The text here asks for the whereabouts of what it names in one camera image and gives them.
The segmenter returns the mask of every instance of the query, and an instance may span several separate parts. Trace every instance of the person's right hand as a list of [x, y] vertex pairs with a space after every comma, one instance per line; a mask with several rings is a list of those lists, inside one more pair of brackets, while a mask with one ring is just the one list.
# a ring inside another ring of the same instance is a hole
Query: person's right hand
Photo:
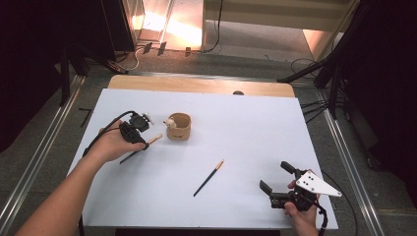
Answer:
[[95, 158], [95, 161], [104, 164], [107, 161], [115, 160], [129, 151], [138, 151], [145, 147], [145, 144], [131, 144], [126, 142], [118, 129], [121, 120], [116, 121], [108, 132], [103, 134], [97, 142], [91, 147], [88, 158]]
[[[292, 181], [289, 185], [289, 189], [295, 187], [295, 180]], [[316, 215], [317, 207], [311, 206], [307, 211], [298, 211], [295, 204], [287, 202], [284, 205], [284, 213], [291, 216], [292, 218], [292, 228], [296, 235], [298, 236], [312, 236], [318, 235], [318, 230], [316, 228]]]

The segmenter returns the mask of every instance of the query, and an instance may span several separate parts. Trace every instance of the white board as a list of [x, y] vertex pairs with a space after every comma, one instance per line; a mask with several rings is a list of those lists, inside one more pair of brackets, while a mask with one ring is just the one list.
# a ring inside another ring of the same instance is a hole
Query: white board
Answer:
[[[297, 98], [123, 89], [103, 90], [71, 169], [97, 131], [128, 110], [149, 113], [155, 122], [142, 133], [145, 140], [164, 137], [121, 165], [123, 156], [102, 167], [84, 208], [85, 225], [290, 228], [282, 209], [270, 207], [260, 180], [287, 193], [294, 176], [281, 161], [323, 177]], [[166, 138], [163, 120], [175, 112], [191, 116], [188, 141]], [[337, 228], [329, 198], [320, 203], [328, 228]], [[318, 215], [318, 227], [322, 221]]]

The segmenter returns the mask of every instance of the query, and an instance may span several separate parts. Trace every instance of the aluminum rail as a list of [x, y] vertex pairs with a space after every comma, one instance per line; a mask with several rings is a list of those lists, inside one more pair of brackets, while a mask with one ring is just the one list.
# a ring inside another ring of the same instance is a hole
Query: aluminum rail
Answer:
[[45, 135], [40, 141], [28, 167], [22, 175], [15, 189], [12, 191], [0, 215], [0, 236], [7, 235], [15, 217], [21, 208], [40, 167], [49, 153], [86, 77], [76, 76], [71, 84], [71, 96], [68, 101], [58, 108]]

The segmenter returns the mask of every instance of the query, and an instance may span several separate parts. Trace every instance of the floor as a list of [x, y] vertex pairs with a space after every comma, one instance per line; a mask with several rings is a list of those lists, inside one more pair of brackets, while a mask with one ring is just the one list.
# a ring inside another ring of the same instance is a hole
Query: floor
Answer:
[[[173, 13], [176, 8], [184, 8], [186, 5], [187, 1], [175, 1]], [[206, 22], [206, 24], [207, 46], [209, 46], [213, 45], [217, 34], [214, 22]], [[167, 74], [206, 75], [230, 80], [275, 82], [276, 79], [292, 75], [294, 71], [299, 71], [311, 63], [312, 56], [309, 54], [307, 43], [299, 29], [261, 29], [259, 26], [231, 23], [221, 23], [220, 29], [219, 45], [211, 53], [194, 53], [186, 56], [184, 51], [175, 49], [165, 50], [162, 54], [158, 54], [159, 51], [155, 45], [155, 49], [150, 52], [140, 51], [136, 54], [137, 59], [132, 54], [120, 64], [126, 68], [133, 68], [138, 64], [135, 70], [130, 72], [132, 75], [149, 73], [161, 76]], [[247, 36], [242, 37], [240, 34], [242, 32]], [[270, 40], [271, 38], [279, 38], [279, 40]], [[167, 45], [174, 41], [168, 36], [165, 40], [168, 42]], [[16, 202], [15, 207], [20, 210], [12, 216], [14, 220], [9, 222], [10, 225], [5, 225], [3, 221], [0, 221], [2, 227], [10, 227], [9, 233], [4, 235], [13, 235], [68, 172], [88, 124], [85, 123], [85, 120], [88, 120], [88, 110], [94, 108], [100, 91], [107, 87], [110, 78], [114, 76], [93, 61], [89, 61], [89, 64], [90, 75], [86, 79], [75, 79], [81, 82], [80, 89], [73, 87], [74, 91], [78, 91], [77, 97], [71, 103], [68, 113], [65, 114], [59, 133], [44, 154], [37, 175], [27, 183], [30, 188], [22, 193], [26, 196], [25, 200]], [[313, 79], [311, 79], [314, 76], [310, 75], [307, 79], [300, 79], [291, 84], [300, 103], [314, 102], [319, 100], [321, 95], [328, 94], [328, 88], [321, 91], [314, 88]], [[31, 165], [30, 161], [35, 156], [49, 124], [56, 113], [60, 112], [57, 108], [59, 99], [60, 92], [58, 91], [28, 123], [15, 143], [0, 153], [0, 179], [7, 180], [0, 183], [0, 202], [3, 206], [11, 200], [10, 197], [17, 190], [27, 167]], [[345, 196], [341, 199], [331, 199], [339, 230], [331, 230], [326, 235], [415, 235], [417, 212], [402, 182], [389, 172], [377, 172], [369, 168], [366, 152], [358, 142], [353, 128], [344, 119], [342, 108], [336, 111], [338, 119], [335, 124], [346, 143], [348, 156], [351, 157], [354, 167], [359, 172], [361, 184], [365, 188], [365, 196], [369, 198], [366, 203], [370, 203], [375, 212], [368, 212], [369, 206], [361, 205], [363, 200], [360, 197], [364, 195], [355, 190], [357, 183], [353, 183], [355, 179], [349, 177], [350, 170], [346, 168], [343, 157], [346, 153], [343, 153], [343, 149], [337, 145], [334, 129], [330, 125], [334, 124], [334, 121], [329, 121], [327, 113], [323, 112], [308, 124], [308, 129], [319, 163], [327, 174], [325, 180], [337, 185], [343, 190]], [[369, 222], [369, 214], [374, 214], [378, 222]], [[377, 223], [374, 227], [381, 226], [383, 231], [375, 234], [372, 223]], [[87, 233], [87, 235], [114, 235], [114, 229], [87, 228]], [[290, 230], [284, 230], [281, 235], [293, 235], [293, 233]]]

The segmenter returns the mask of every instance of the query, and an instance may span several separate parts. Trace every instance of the gray floor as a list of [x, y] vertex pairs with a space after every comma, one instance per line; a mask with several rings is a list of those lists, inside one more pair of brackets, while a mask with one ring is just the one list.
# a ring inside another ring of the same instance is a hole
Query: gray floor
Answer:
[[[279, 57], [278, 53], [275, 59], [267, 58], [263, 51], [261, 51], [261, 54], [258, 54], [257, 48], [251, 49], [253, 44], [248, 42], [241, 43], [246, 50], [245, 55], [239, 55], [238, 48], [229, 49], [227, 47], [230, 42], [226, 41], [225, 38], [233, 38], [233, 34], [222, 34], [222, 36], [224, 36], [221, 41], [222, 52], [230, 51], [233, 52], [232, 55], [219, 55], [217, 52], [213, 52], [212, 54], [196, 53], [186, 57], [184, 52], [165, 51], [158, 56], [158, 51], [155, 49], [147, 54], [138, 53], [139, 66], [130, 74], [175, 73], [239, 77], [239, 79], [235, 79], [274, 82], [277, 78], [285, 78], [293, 74], [291, 60], [287, 58], [298, 57], [300, 51], [303, 53], [308, 52], [303, 38], [298, 38], [299, 43], [297, 45], [292, 43], [287, 46], [280, 46], [280, 50], [288, 53], [282, 54], [282, 57]], [[299, 49], [294, 54], [291, 54], [290, 52], [295, 46], [299, 46]], [[257, 55], [248, 55], [250, 52], [255, 52]], [[133, 56], [122, 63], [125, 67], [136, 65]], [[16, 232], [25, 219], [56, 188], [68, 172], [86, 128], [86, 126], [82, 127], [82, 124], [87, 114], [79, 108], [94, 109], [100, 91], [107, 87], [110, 78], [114, 76], [100, 65], [90, 63], [90, 66], [90, 75], [82, 85], [78, 97], [46, 156], [26, 200], [12, 223], [8, 235], [13, 235]], [[293, 65], [296, 71], [305, 66], [307, 66], [305, 63]], [[292, 85], [300, 103], [318, 100], [318, 93], [313, 87], [311, 79], [303, 79]], [[15, 143], [0, 153], [0, 179], [2, 180], [0, 182], [0, 202], [2, 204], [6, 203], [8, 196], [16, 187], [28, 166], [43, 134], [58, 109], [59, 99], [60, 92], [58, 91], [28, 123]], [[402, 182], [389, 172], [376, 172], [368, 167], [366, 152], [359, 144], [353, 128], [343, 118], [340, 108], [337, 109], [337, 113], [337, 122], [349, 146], [355, 165], [359, 169], [366, 190], [377, 210], [386, 235], [416, 235], [417, 225], [414, 222], [417, 214]], [[358, 228], [358, 235], [372, 235], [358, 205], [352, 185], [347, 178], [325, 114], [322, 113], [310, 122], [308, 129], [322, 170], [345, 193], [344, 198], [331, 198], [339, 229], [330, 230], [326, 235], [354, 235], [356, 228]], [[332, 180], [328, 177], [325, 179], [332, 184]], [[357, 223], [355, 223], [354, 215], [357, 217]], [[88, 235], [113, 235], [114, 229], [88, 228], [87, 233]], [[282, 235], [292, 235], [292, 232], [284, 230]]]

